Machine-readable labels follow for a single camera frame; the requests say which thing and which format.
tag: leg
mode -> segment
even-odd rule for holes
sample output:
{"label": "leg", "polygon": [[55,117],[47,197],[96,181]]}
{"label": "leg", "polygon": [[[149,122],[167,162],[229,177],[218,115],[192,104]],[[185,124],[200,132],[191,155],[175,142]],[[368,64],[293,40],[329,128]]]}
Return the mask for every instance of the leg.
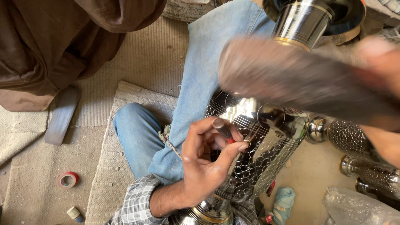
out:
{"label": "leg", "polygon": [[164,148],[158,137],[161,125],[157,118],[143,105],[130,103],[115,114],[114,130],[135,178],[149,174],[154,154]]}
{"label": "leg", "polygon": [[[224,45],[237,35],[254,33],[269,38],[274,25],[250,0],[228,2],[188,25],[189,46],[170,133],[170,142],[178,151],[185,141],[189,125],[204,117],[218,86],[218,60]],[[149,172],[170,183],[176,182],[183,178],[181,159],[165,145],[155,154]]]}

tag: plaid shirt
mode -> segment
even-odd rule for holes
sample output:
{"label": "plaid shirt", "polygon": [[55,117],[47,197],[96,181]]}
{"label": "plaid shirt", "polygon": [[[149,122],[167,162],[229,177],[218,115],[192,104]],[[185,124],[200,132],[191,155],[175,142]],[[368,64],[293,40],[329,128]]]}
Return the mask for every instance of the plaid shirt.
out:
{"label": "plaid shirt", "polygon": [[[153,174],[144,176],[128,187],[124,204],[104,225],[162,225],[164,218],[155,218],[149,207],[152,192],[163,183]],[[254,204],[251,202],[232,203],[235,225],[258,224]]]}

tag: blurred hammer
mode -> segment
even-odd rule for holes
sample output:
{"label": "blurred hammer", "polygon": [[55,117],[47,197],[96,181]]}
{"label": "blurred hammer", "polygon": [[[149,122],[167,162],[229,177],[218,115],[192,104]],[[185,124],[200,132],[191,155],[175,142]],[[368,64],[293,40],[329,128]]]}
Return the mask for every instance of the blurred hammer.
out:
{"label": "blurred hammer", "polygon": [[233,39],[219,83],[243,97],[400,131],[400,100],[379,75],[272,40]]}

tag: tape roll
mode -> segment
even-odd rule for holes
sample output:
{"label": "tape roll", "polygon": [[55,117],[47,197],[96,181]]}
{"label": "tape roll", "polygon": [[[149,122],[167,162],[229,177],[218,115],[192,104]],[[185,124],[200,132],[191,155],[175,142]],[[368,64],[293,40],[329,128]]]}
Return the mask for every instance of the tape roll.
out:
{"label": "tape roll", "polygon": [[58,186],[62,189],[70,189],[78,181],[78,174],[76,172],[66,172],[58,178]]}

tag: plastic bag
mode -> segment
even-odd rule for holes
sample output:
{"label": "plastic bag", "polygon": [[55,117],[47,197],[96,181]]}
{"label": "plastic bag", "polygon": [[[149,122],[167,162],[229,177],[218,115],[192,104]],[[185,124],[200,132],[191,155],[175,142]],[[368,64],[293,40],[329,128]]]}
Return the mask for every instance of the plastic bag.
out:
{"label": "plastic bag", "polygon": [[322,202],[337,225],[400,225],[400,212],[361,193],[327,187]]}

